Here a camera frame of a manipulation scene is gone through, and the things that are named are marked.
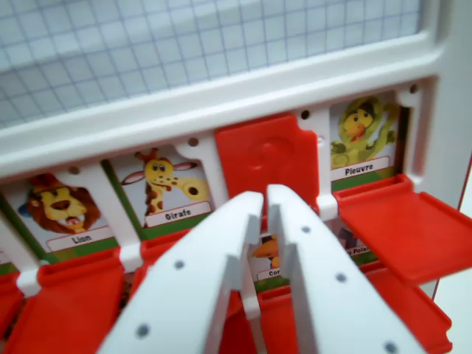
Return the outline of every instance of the open red flap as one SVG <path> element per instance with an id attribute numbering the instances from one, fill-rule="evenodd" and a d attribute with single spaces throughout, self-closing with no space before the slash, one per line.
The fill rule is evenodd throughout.
<path id="1" fill-rule="evenodd" d="M 452 348 L 446 331 L 451 320 L 418 287 L 400 282 L 392 272 L 381 267 L 361 267 L 367 279 L 377 289 L 390 308 L 410 329 L 428 353 L 442 354 Z M 261 325 L 267 351 L 270 354 L 296 354 L 296 327 L 290 286 L 264 291 L 258 294 L 261 309 Z M 353 311 L 345 316 L 363 316 L 362 309 L 353 304 Z M 353 343 L 353 353 L 362 351 L 362 343 Z"/>
<path id="2" fill-rule="evenodd" d="M 0 277 L 0 338 L 21 307 L 23 294 L 16 287 L 18 273 Z"/>
<path id="3" fill-rule="evenodd" d="M 422 284 L 472 267 L 472 220 L 404 175 L 334 193 L 339 214 L 404 282 Z"/>
<path id="4" fill-rule="evenodd" d="M 447 353 L 452 349 L 446 335 L 451 320 L 421 289 L 403 285 L 386 268 L 366 276 L 428 353 Z"/>
<path id="5" fill-rule="evenodd" d="M 95 353 L 118 314 L 124 270 L 119 249 L 43 265 L 7 342 L 10 353 Z"/>
<path id="6" fill-rule="evenodd" d="M 170 235 L 146 240 L 141 245 L 145 264 L 136 270 L 131 296 L 138 290 L 146 276 L 149 266 L 153 265 L 168 249 L 179 241 L 190 229 L 174 232 Z M 251 328 L 244 313 L 243 302 L 238 291 L 232 291 L 229 297 L 226 322 L 220 343 L 220 354 L 256 354 Z"/>

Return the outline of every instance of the closed red flap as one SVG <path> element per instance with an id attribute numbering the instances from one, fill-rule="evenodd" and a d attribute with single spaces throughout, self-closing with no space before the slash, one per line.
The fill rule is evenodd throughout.
<path id="1" fill-rule="evenodd" d="M 402 281 L 422 284 L 472 266 L 472 220 L 404 175 L 334 193 L 339 214 Z"/>

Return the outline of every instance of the white plastic divider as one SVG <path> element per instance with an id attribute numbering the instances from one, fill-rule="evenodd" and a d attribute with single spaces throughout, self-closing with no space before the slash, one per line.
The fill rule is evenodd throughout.
<path id="1" fill-rule="evenodd" d="M 201 161 L 215 208 L 221 207 L 226 203 L 229 200 L 229 196 L 223 168 L 221 167 L 218 146 L 216 145 L 215 132 L 207 131 L 188 136 L 185 139 L 180 139 L 175 142 L 174 146 L 182 156 L 188 159 L 197 159 Z M 241 262 L 244 263 L 245 271 L 243 274 L 243 287 L 240 290 L 240 295 L 243 301 L 246 318 L 251 324 L 252 336 L 254 338 L 257 352 L 261 354 L 266 352 L 266 343 L 264 342 L 262 327 L 260 324 L 259 301 L 257 299 L 251 271 L 249 269 L 249 260 L 247 257 L 244 257 Z"/>
<path id="2" fill-rule="evenodd" d="M 74 167 L 78 170 L 61 167 L 53 173 L 64 184 L 88 190 L 117 239 L 125 272 L 137 270 L 143 264 L 141 240 L 102 166 L 99 162 L 84 162 Z"/>
<path id="3" fill-rule="evenodd" d="M 403 107 L 410 108 L 403 171 L 412 180 L 415 192 L 422 191 L 421 182 L 424 174 L 422 166 L 425 161 L 419 161 L 419 158 L 426 157 L 426 137 L 431 135 L 428 133 L 427 127 L 430 123 L 428 120 L 431 120 L 429 114 L 432 101 L 426 99 L 427 95 L 423 90 L 424 84 L 424 81 L 419 81 L 400 87 L 395 92 L 397 102 Z"/>
<path id="4" fill-rule="evenodd" d="M 300 353 L 424 353 L 316 213 L 290 188 L 268 186 L 268 229 L 291 283 Z M 362 308 L 362 316 L 352 311 Z"/>
<path id="5" fill-rule="evenodd" d="M 226 203 L 229 199 L 228 190 L 221 168 L 214 132 L 207 131 L 187 136 L 184 139 L 177 140 L 174 146 L 183 157 L 201 161 L 215 208 Z"/>
<path id="6" fill-rule="evenodd" d="M 217 353 L 230 291 L 243 286 L 245 244 L 259 240 L 263 202 L 261 193 L 237 195 L 163 254 L 99 353 Z"/>
<path id="7" fill-rule="evenodd" d="M 309 111 L 307 119 L 301 118 L 303 111 Z M 331 194 L 331 138 L 330 138 L 330 107 L 315 105 L 293 111 L 301 129 L 314 131 L 318 136 L 318 177 L 319 194 L 316 204 L 319 217 L 328 221 L 338 217 L 338 201 Z"/>
<path id="8" fill-rule="evenodd" d="M 0 212 L 0 249 L 20 271 L 16 280 L 18 289 L 25 297 L 36 295 L 41 290 L 37 278 L 40 266 L 38 258 L 30 251 L 2 212 Z"/>

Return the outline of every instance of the small hole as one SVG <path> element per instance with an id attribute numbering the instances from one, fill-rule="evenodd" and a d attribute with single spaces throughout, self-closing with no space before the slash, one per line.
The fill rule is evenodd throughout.
<path id="1" fill-rule="evenodd" d="M 68 171 L 71 175 L 78 175 L 80 173 L 79 167 L 77 166 L 69 167 Z"/>
<path id="2" fill-rule="evenodd" d="M 418 85 L 414 84 L 410 87 L 410 94 L 415 94 L 418 91 Z"/>
<path id="3" fill-rule="evenodd" d="M 149 326 L 145 323 L 141 324 L 136 330 L 136 335 L 139 339 L 146 337 L 149 334 Z"/>
<path id="4" fill-rule="evenodd" d="M 198 145 L 198 139 L 197 138 L 190 138 L 189 139 L 189 145 L 190 146 L 197 146 Z"/>
<path id="5" fill-rule="evenodd" d="M 310 118 L 310 111 L 307 111 L 306 109 L 300 114 L 303 120 Z"/>
<path id="6" fill-rule="evenodd" d="M 385 351 L 387 353 L 396 353 L 397 352 L 397 346 L 395 345 L 395 343 L 392 343 L 392 342 L 387 342 L 385 343 Z"/>
<path id="7" fill-rule="evenodd" d="M 336 280 L 339 282 L 345 282 L 347 280 L 346 276 L 342 273 L 337 273 Z"/>
<path id="8" fill-rule="evenodd" d="M 178 260 L 176 262 L 176 264 L 174 264 L 174 266 L 177 268 L 177 269 L 182 269 L 184 267 L 184 261 L 183 260 Z"/>

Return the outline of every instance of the red plastic flap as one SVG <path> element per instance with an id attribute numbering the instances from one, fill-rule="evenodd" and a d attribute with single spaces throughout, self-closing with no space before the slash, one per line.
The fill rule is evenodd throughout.
<path id="1" fill-rule="evenodd" d="M 385 268 L 366 276 L 428 353 L 447 353 L 452 349 L 446 335 L 451 320 L 421 289 L 403 285 Z"/>
<path id="2" fill-rule="evenodd" d="M 339 214 L 411 285 L 472 267 L 472 220 L 399 175 L 334 193 Z"/>
<path id="3" fill-rule="evenodd" d="M 131 287 L 131 296 L 136 293 L 146 276 L 149 266 L 153 265 L 168 249 L 180 240 L 190 229 L 175 232 L 163 237 L 146 240 L 142 243 L 142 256 L 145 264 L 136 270 Z M 220 344 L 220 354 L 256 354 L 252 339 L 251 328 L 244 313 L 243 302 L 237 291 L 232 291 L 229 297 L 226 322 Z"/>
<path id="4" fill-rule="evenodd" d="M 294 115 L 221 128 L 216 142 L 230 197 L 247 190 L 265 194 L 269 184 L 284 184 L 316 209 L 317 138 L 300 129 Z"/>
<path id="5" fill-rule="evenodd" d="M 440 354 L 451 350 L 452 344 L 446 336 L 451 320 L 425 293 L 418 287 L 411 288 L 402 284 L 385 268 L 370 271 L 366 273 L 366 277 L 428 353 Z M 264 291 L 257 298 L 268 353 L 298 353 L 290 286 Z M 362 313 L 356 314 L 353 311 L 346 316 L 362 316 Z M 353 343 L 353 352 L 358 345 L 362 343 Z"/>
<path id="6" fill-rule="evenodd" d="M 16 287 L 18 273 L 0 277 L 0 338 L 21 307 L 23 294 Z"/>
<path id="7" fill-rule="evenodd" d="M 4 354 L 95 353 L 118 314 L 118 251 L 41 267 L 43 288 L 25 305 Z"/>

